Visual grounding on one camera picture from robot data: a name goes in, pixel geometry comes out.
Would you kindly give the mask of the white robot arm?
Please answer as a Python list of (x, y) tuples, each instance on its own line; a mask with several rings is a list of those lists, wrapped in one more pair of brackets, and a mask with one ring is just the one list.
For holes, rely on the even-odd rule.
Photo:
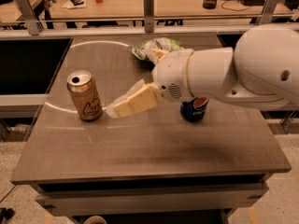
[(276, 24), (246, 31), (234, 48), (182, 49), (161, 58), (153, 82), (139, 80), (106, 107), (112, 118), (155, 107), (162, 99), (189, 102), (213, 98), (220, 102), (271, 110), (299, 106), (299, 33)]

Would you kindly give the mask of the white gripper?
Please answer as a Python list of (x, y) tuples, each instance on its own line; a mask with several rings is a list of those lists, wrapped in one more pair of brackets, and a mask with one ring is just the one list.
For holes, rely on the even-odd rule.
[(192, 94), (188, 87), (187, 66), (193, 49), (170, 52), (165, 49), (150, 49), (149, 60), (156, 64), (153, 71), (154, 83), (143, 79), (106, 107), (106, 113), (113, 119), (128, 117), (144, 112), (159, 104), (165, 98), (171, 102), (188, 102)]

